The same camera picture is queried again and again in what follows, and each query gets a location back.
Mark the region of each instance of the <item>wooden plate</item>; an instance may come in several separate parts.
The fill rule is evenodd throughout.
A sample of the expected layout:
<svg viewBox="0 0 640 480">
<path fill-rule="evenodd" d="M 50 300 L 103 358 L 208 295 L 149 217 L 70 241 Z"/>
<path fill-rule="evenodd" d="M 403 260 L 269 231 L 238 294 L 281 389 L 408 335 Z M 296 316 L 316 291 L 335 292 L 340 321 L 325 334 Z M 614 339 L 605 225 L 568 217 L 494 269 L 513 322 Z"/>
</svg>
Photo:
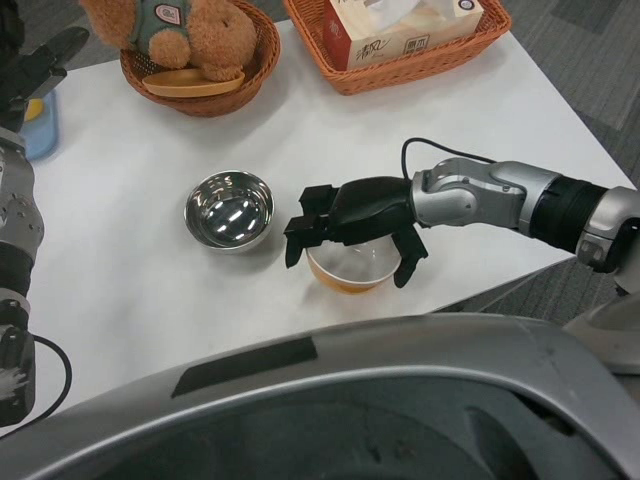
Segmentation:
<svg viewBox="0 0 640 480">
<path fill-rule="evenodd" d="M 142 79 L 149 92 L 160 97 L 193 98 L 210 97 L 235 90 L 244 81 L 244 73 L 228 82 L 212 82 L 199 68 L 170 70 Z"/>
</svg>

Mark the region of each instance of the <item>black wire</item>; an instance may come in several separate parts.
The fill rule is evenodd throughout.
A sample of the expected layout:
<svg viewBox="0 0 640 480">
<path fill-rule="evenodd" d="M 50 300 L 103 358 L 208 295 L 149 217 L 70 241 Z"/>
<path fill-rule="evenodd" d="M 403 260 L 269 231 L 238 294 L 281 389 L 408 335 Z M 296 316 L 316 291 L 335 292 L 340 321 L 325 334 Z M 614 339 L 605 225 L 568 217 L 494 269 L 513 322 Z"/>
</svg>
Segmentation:
<svg viewBox="0 0 640 480">
<path fill-rule="evenodd" d="M 408 139 L 402 145 L 402 156 L 400 158 L 400 162 L 401 162 L 400 164 L 402 166 L 402 176 L 404 177 L 405 180 L 410 180 L 409 172 L 407 171 L 407 149 L 409 148 L 409 145 L 411 145 L 412 143 L 426 143 L 427 145 L 431 145 L 432 147 L 439 148 L 440 150 L 444 150 L 445 152 L 451 153 L 453 155 L 471 158 L 473 160 L 478 160 L 479 162 L 484 162 L 484 163 L 496 163 L 495 160 L 491 160 L 490 158 L 481 157 L 480 155 L 473 155 L 472 153 L 460 152 L 458 150 L 445 147 L 444 145 L 440 145 L 439 143 L 436 143 L 433 140 L 429 140 L 428 138 L 413 137 Z"/>
<path fill-rule="evenodd" d="M 56 399 L 56 401 L 53 402 L 49 408 L 47 408 L 44 412 L 42 412 L 33 420 L 29 420 L 24 425 L 20 425 L 15 430 L 0 437 L 0 440 L 3 440 L 7 438 L 9 435 L 13 435 L 14 433 L 24 428 L 30 427 L 34 423 L 38 423 L 41 420 L 44 420 L 45 418 L 50 416 L 53 412 L 55 412 L 58 409 L 58 407 L 60 407 L 60 405 L 62 405 L 62 402 L 66 400 L 67 396 L 69 395 L 69 391 L 71 390 L 71 382 L 73 380 L 73 370 L 71 368 L 71 360 L 69 360 L 69 357 L 67 356 L 65 351 L 62 350 L 60 346 L 58 346 L 56 343 L 52 342 L 48 338 L 44 338 L 39 335 L 34 335 L 33 340 L 35 342 L 41 343 L 42 345 L 45 345 L 46 347 L 49 347 L 51 350 L 54 351 L 54 353 L 58 355 L 58 357 L 60 357 L 60 360 L 62 360 L 62 364 L 64 365 L 64 386 L 62 387 L 62 391 L 60 392 L 60 395 L 58 395 L 58 398 Z"/>
</svg>

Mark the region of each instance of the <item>gray carpet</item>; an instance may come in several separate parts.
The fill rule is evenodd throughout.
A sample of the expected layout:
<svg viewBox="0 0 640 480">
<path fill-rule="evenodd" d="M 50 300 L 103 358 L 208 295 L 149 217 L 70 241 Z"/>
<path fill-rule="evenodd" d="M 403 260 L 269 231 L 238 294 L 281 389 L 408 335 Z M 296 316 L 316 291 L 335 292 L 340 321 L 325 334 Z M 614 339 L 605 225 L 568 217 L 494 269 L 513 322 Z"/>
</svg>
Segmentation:
<svg viewBox="0 0 640 480">
<path fill-rule="evenodd" d="M 640 1 L 503 0 L 513 33 L 636 186 L 640 185 Z M 280 0 L 254 0 L 274 20 Z M 21 0 L 30 49 L 70 25 L 88 27 L 74 0 Z M 93 37 L 71 67 L 117 57 Z M 446 310 L 526 315 L 564 324 L 615 297 L 610 277 L 565 262 Z"/>
</svg>

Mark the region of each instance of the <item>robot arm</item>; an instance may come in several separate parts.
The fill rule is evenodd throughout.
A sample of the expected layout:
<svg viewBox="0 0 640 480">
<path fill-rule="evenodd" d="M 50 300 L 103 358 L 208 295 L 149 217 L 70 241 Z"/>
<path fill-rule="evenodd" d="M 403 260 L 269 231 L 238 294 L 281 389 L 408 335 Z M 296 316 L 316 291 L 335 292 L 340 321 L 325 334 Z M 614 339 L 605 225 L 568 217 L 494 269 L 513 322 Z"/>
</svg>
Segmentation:
<svg viewBox="0 0 640 480">
<path fill-rule="evenodd" d="M 339 189 L 311 187 L 300 202 L 304 216 L 285 231 L 287 266 L 297 263 L 303 248 L 324 240 L 352 245 L 392 235 L 403 258 L 395 276 L 402 287 L 427 256 L 414 223 L 486 223 L 574 253 L 596 271 L 617 271 L 627 292 L 640 289 L 640 269 L 627 266 L 640 263 L 640 194 L 626 188 L 607 190 L 518 162 L 451 158 L 408 183 L 379 177 Z"/>
<path fill-rule="evenodd" d="M 24 26 L 17 3 L 0 0 L 0 427 L 22 421 L 35 400 L 35 349 L 26 296 L 44 224 L 33 198 L 33 168 L 17 132 L 27 102 L 64 79 L 65 63 L 88 37 L 87 30 L 72 27 L 33 53 L 20 55 Z"/>
</svg>

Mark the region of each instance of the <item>metal bowl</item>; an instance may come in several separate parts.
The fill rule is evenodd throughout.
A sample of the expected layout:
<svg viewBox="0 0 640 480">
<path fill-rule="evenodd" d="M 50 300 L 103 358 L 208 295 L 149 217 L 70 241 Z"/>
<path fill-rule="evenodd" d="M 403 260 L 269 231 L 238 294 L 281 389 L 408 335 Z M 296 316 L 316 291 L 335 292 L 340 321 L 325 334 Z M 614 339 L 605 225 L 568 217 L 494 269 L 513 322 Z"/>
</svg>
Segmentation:
<svg viewBox="0 0 640 480">
<path fill-rule="evenodd" d="M 274 204 L 267 185 L 247 172 L 204 179 L 187 199 L 184 219 L 191 234 L 221 253 L 245 252 L 265 239 Z"/>
</svg>

